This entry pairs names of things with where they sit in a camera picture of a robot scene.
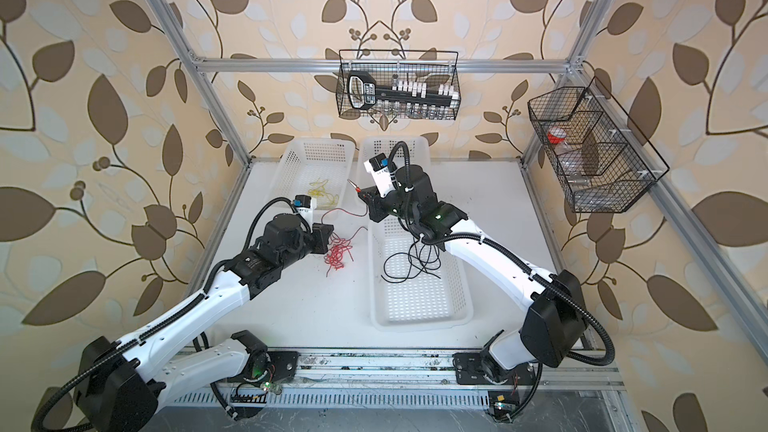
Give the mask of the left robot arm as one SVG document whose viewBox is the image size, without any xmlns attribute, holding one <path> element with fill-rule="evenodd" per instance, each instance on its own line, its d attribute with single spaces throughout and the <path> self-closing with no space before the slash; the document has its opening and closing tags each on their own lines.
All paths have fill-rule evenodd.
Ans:
<svg viewBox="0 0 768 432">
<path fill-rule="evenodd" d="M 299 194 L 284 202 L 289 212 L 270 220 L 261 236 L 249 232 L 242 251 L 216 263 L 192 296 L 114 342 L 91 342 L 78 374 L 41 403 L 32 430 L 46 430 L 48 415 L 69 397 L 87 420 L 82 431 L 139 431 L 177 397 L 242 373 L 267 349 L 247 331 L 190 356 L 176 355 L 277 282 L 285 269 L 310 254 L 327 253 L 333 227 L 313 222 L 315 199 Z"/>
</svg>

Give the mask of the red alligator clip lead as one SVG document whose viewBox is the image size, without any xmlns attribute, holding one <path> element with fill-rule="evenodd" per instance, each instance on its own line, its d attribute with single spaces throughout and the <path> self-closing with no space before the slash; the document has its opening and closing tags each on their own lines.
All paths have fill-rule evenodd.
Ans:
<svg viewBox="0 0 768 432">
<path fill-rule="evenodd" d="M 356 194 L 356 195 L 355 195 L 355 197 L 358 197 L 358 196 L 357 196 L 357 194 L 358 194 L 359 192 L 361 192 L 361 188 L 360 188 L 360 187 L 359 187 L 359 186 L 358 186 L 358 185 L 357 185 L 355 182 L 353 182 L 351 179 L 347 179 L 347 182 L 348 182 L 348 183 L 351 185 L 351 187 L 353 188 L 353 190 L 354 190 L 354 192 L 355 192 L 355 194 Z M 362 212 L 354 212 L 354 211 L 351 211 L 351 210 L 345 209 L 345 208 L 343 208 L 343 207 L 335 207 L 335 208 L 332 208 L 332 209 L 330 209 L 330 210 L 327 210 L 326 212 L 324 212 L 324 213 L 321 215 L 321 217 L 320 217 L 320 223 L 321 223 L 321 224 L 325 224 L 325 223 L 326 223 L 325 219 L 326 219 L 326 218 L 327 218 L 329 215 L 332 215 L 332 214 L 334 214 L 334 213 L 341 213 L 341 214 L 345 214 L 345 215 L 348 215 L 348 216 L 351 216 L 351 217 L 355 217 L 355 218 L 366 218 L 366 217 L 368 217 L 368 213 L 369 213 L 369 207 L 368 207 L 368 205 L 367 205 L 367 204 L 365 204 L 364 202 L 363 202 L 363 205 L 365 206 L 365 209 L 364 209 Z"/>
</svg>

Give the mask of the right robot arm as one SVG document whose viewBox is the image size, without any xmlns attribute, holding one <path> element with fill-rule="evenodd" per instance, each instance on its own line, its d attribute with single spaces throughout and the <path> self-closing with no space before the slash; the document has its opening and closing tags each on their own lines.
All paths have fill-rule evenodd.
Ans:
<svg viewBox="0 0 768 432">
<path fill-rule="evenodd" d="M 396 167 L 384 156 L 361 165 L 358 197 L 370 218 L 369 259 L 376 324 L 416 327 L 433 322 L 467 322 L 473 306 L 462 266 L 491 280 L 523 313 L 522 323 L 501 330 L 476 354 L 454 358 L 457 380 L 515 385 L 518 368 L 534 364 L 531 388 L 545 367 L 563 359 L 607 366 L 615 347 L 605 328 L 587 311 L 581 285 L 570 272 L 548 271 L 519 257 L 483 230 L 521 234 L 519 194 L 504 174 L 483 166 L 477 172 L 448 173 L 416 164 Z"/>
</svg>

